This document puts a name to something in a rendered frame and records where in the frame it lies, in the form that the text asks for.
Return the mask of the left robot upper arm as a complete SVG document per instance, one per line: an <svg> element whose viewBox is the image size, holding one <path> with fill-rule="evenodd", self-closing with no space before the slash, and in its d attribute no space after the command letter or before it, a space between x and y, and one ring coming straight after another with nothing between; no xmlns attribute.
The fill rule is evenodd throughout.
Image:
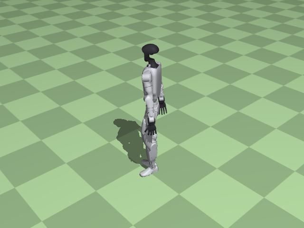
<svg viewBox="0 0 304 228"><path fill-rule="evenodd" d="M143 85L144 85L144 90L145 92L147 93L145 96L144 96L144 101L146 99L146 97L151 97L152 100L153 100L153 92L152 92L152 74L151 74L151 71L145 71L143 74L142 74L142 82L143 82Z"/></svg>

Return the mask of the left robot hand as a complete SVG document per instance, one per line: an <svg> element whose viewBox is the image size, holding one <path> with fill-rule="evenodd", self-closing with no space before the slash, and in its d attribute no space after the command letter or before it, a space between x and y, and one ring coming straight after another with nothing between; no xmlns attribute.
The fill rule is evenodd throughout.
<svg viewBox="0 0 304 228"><path fill-rule="evenodd" d="M154 120L155 120L155 118L154 118ZM148 124L149 125L148 125L148 127L146 128L146 130L144 132L146 132L148 130L148 135L150 134L150 132L151 132L150 135L152 135L152 132L153 132L153 135L154 135L154 131L155 131L155 134L157 134L157 132L156 132L156 126L154 125L155 122L154 123L150 123L149 122L149 118L148 118Z"/></svg>

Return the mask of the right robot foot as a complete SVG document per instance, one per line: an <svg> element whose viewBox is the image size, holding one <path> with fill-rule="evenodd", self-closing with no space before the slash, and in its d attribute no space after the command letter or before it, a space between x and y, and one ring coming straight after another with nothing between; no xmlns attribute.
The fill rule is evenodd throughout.
<svg viewBox="0 0 304 228"><path fill-rule="evenodd" d="M142 163L148 167L150 166L148 160L146 160L146 159L142 160ZM155 165L157 165L157 164L155 163Z"/></svg>

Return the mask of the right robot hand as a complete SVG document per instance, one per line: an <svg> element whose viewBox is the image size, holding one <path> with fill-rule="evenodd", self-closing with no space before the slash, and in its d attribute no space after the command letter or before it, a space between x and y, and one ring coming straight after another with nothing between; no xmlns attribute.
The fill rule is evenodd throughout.
<svg viewBox="0 0 304 228"><path fill-rule="evenodd" d="M163 97L164 98L164 97ZM158 101L159 101L159 97L158 97ZM165 101L165 100L164 100ZM163 113L165 114L165 111L167 113L167 109L166 109L166 104L164 101L159 101L159 105L160 105L160 108L161 108L161 114L162 114L162 110L163 110ZM162 109L163 108L163 109ZM165 108L165 111L164 111L164 108ZM159 111L159 114L160 114L160 111Z"/></svg>

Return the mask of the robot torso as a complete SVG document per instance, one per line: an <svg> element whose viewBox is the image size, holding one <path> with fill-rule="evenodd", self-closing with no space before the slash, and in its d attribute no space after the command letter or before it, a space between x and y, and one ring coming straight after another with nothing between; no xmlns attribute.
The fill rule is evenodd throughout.
<svg viewBox="0 0 304 228"><path fill-rule="evenodd" d="M157 62L156 62L157 63ZM143 72L145 71L151 71L152 74L152 92L153 92L153 103L154 103L154 114L155 117L157 117L159 115L159 111L160 111L160 105L159 102L157 101L157 98L159 97L160 93L161 93L161 79L162 79L162 69L161 69L161 65L159 63L157 63L159 66L157 68L151 68L151 65L147 65ZM142 84L143 85L143 84ZM144 92L144 96L147 94L144 90L144 85L143 85L143 92ZM147 108L146 108L146 113L147 112ZM147 114L148 115L148 114Z"/></svg>

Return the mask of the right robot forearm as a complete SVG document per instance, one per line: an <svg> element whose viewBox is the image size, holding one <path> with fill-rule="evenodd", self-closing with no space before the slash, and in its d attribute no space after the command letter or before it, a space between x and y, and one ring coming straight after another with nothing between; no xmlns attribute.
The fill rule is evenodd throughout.
<svg viewBox="0 0 304 228"><path fill-rule="evenodd" d="M163 83L161 84L161 93L159 95L159 101L164 101Z"/></svg>

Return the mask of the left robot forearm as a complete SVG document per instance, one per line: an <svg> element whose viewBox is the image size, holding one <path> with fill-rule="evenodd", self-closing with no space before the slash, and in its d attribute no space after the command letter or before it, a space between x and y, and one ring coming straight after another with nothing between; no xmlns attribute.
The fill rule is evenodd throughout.
<svg viewBox="0 0 304 228"><path fill-rule="evenodd" d="M154 123L154 103L151 97L146 97L145 99L146 102L146 108L147 108L147 114L149 117L149 122Z"/></svg>

